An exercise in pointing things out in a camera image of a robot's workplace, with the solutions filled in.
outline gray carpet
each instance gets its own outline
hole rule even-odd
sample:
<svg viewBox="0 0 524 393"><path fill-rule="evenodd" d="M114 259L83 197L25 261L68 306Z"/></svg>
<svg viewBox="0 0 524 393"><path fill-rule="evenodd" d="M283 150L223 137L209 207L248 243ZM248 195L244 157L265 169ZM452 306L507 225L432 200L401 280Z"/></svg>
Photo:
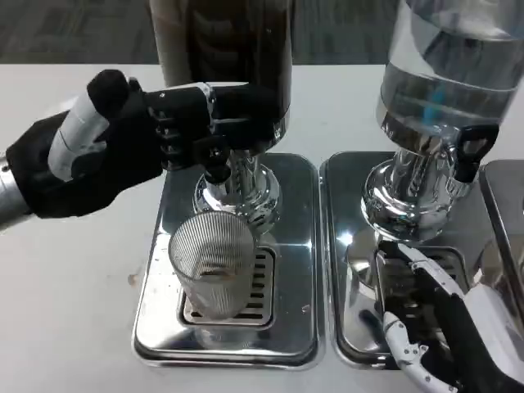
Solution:
<svg viewBox="0 0 524 393"><path fill-rule="evenodd" d="M385 63L396 3L296 0L294 62ZM0 63L157 62L147 0L0 0Z"/></svg>

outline chrome base plate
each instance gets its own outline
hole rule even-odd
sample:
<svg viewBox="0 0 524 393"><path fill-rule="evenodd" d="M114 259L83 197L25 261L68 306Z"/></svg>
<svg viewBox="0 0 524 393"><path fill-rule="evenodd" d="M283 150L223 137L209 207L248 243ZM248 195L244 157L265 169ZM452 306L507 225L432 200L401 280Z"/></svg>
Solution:
<svg viewBox="0 0 524 393"><path fill-rule="evenodd" d="M370 171L389 160L390 152L344 152L327 160L320 170L324 241L332 280L334 340L343 359L370 368L395 368L382 335L371 269L378 235L361 210L364 183ZM493 237L480 189L455 206L442 233L421 246L452 251L463 265L468 284L479 274L479 258Z"/></svg>
<svg viewBox="0 0 524 393"><path fill-rule="evenodd" d="M168 173L133 330L134 349L148 363L289 369L307 368L317 359L323 333L318 177L299 156L260 159L277 177L283 199L280 220L259 239L260 249L272 253L269 264L274 259L272 268L264 268L273 274L264 274L273 281L273 297L263 291L272 301L263 304L257 323L192 315L167 246L180 224L195 214L193 193L202 173L198 168Z"/></svg>

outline robotic hand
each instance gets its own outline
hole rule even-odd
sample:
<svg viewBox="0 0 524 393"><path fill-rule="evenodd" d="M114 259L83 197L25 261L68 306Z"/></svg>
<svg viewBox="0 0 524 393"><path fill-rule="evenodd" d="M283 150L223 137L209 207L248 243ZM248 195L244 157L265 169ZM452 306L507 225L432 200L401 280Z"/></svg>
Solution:
<svg viewBox="0 0 524 393"><path fill-rule="evenodd" d="M434 306L436 321L458 370L458 387L431 375L422 366L422 357L430 348L412 344L405 324L386 309L383 329L391 354L422 391L524 391L524 339L495 290L478 283L464 294L437 262L404 244L383 241L378 250L411 268L424 302Z"/></svg>
<svg viewBox="0 0 524 393"><path fill-rule="evenodd" d="M224 181L230 149L274 138L274 103L250 84L145 93L104 70L68 111L34 123L0 157L0 229L32 214L87 215L163 168L202 164L210 181Z"/></svg>

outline metal cylinder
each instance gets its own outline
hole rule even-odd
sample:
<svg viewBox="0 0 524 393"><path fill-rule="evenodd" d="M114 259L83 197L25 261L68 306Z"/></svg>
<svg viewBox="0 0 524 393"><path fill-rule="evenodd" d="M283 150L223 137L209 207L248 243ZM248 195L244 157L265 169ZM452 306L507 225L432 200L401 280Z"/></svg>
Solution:
<svg viewBox="0 0 524 393"><path fill-rule="evenodd" d="M0 230L31 217L5 155L0 155Z"/></svg>

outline white table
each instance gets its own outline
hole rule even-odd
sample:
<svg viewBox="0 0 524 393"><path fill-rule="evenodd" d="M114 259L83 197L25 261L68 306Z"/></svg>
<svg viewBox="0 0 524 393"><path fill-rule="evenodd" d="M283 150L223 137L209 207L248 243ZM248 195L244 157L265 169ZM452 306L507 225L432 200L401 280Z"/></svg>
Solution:
<svg viewBox="0 0 524 393"><path fill-rule="evenodd" d="M108 67L146 90L163 86L155 65L0 65L0 147ZM382 72L379 65L295 67L291 129L273 151L319 167L337 151L394 149L374 118ZM490 159L524 158L523 104L520 94ZM331 337L321 363L304 372L141 363L130 337L163 181L82 219L33 219L0 234L1 392L416 392L401 373L342 363Z"/></svg>

